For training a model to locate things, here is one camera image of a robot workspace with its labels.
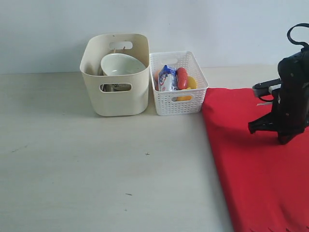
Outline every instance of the white table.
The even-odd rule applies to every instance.
[[[251,87],[275,66],[204,69]],[[0,76],[1,232],[232,232],[202,115],[100,117],[80,73]]]

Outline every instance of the red fabric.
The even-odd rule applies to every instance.
[[[309,232],[309,129],[286,145],[250,134],[271,110],[252,89],[210,88],[202,107],[235,232]]]

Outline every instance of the cream plastic bin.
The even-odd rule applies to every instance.
[[[184,67],[188,75],[195,78],[197,89],[159,92],[155,90],[154,75],[164,65]],[[197,113],[204,102],[208,83],[192,52],[164,52],[150,54],[151,81],[154,91],[155,109],[158,115],[184,115]],[[180,96],[191,96],[189,101],[175,101]]]
[[[146,69],[130,75],[103,76],[101,59],[113,52],[117,44],[131,42],[131,49],[118,49],[141,61]],[[148,106],[149,45],[139,34],[103,34],[92,38],[85,49],[80,71],[95,112],[102,116],[128,116],[143,112]],[[104,84],[130,84],[129,91],[103,92]]]

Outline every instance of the blue packaged snack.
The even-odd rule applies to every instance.
[[[178,90],[176,71],[177,69],[173,67],[168,65],[164,66],[164,68],[159,73],[159,91],[166,92]]]

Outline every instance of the white wall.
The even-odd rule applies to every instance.
[[[131,1],[2,1],[0,73],[78,71],[87,41],[110,32],[142,33],[151,52],[191,50],[202,67],[276,64],[300,49],[287,30],[309,22],[309,0]],[[309,29],[292,35],[308,41]]]

